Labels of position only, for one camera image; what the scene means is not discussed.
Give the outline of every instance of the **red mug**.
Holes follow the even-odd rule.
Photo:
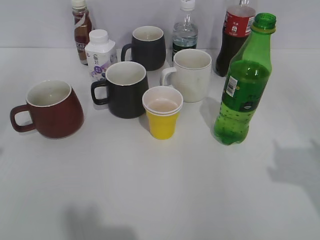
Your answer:
[[[29,111],[32,123],[18,125],[16,114]],[[37,129],[43,136],[64,138],[75,133],[84,122],[84,113],[73,88],[64,81],[43,81],[29,90],[26,104],[10,112],[12,127],[19,133]]]

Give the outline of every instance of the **paper cup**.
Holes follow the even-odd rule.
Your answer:
[[[182,94],[169,86],[156,86],[144,93],[142,104],[152,136],[160,140],[172,137],[183,102]]]

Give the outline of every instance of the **white bottle cap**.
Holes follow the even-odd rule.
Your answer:
[[[103,29],[92,30],[89,33],[90,43],[94,45],[107,44],[109,42],[108,32]]]
[[[71,0],[73,9],[84,9],[87,7],[85,0]]]
[[[184,11],[192,11],[195,9],[196,0],[180,0],[180,9]]]

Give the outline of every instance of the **black mug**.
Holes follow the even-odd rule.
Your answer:
[[[143,65],[147,71],[157,70],[165,63],[165,36],[159,27],[141,26],[136,28],[132,33],[132,42],[122,48],[122,62],[130,48],[132,61]]]
[[[98,87],[106,87],[106,98],[96,98],[95,89]],[[91,84],[91,97],[97,105],[108,104],[113,115],[132,119],[145,113],[142,96],[148,89],[146,69],[137,62],[123,61],[108,67],[105,80]]]

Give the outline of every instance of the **green plastic bottle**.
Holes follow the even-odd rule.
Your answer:
[[[220,114],[212,135],[222,144],[245,140],[253,117],[272,71],[270,37],[276,31],[276,16],[259,13],[251,34],[230,61],[224,84]]]

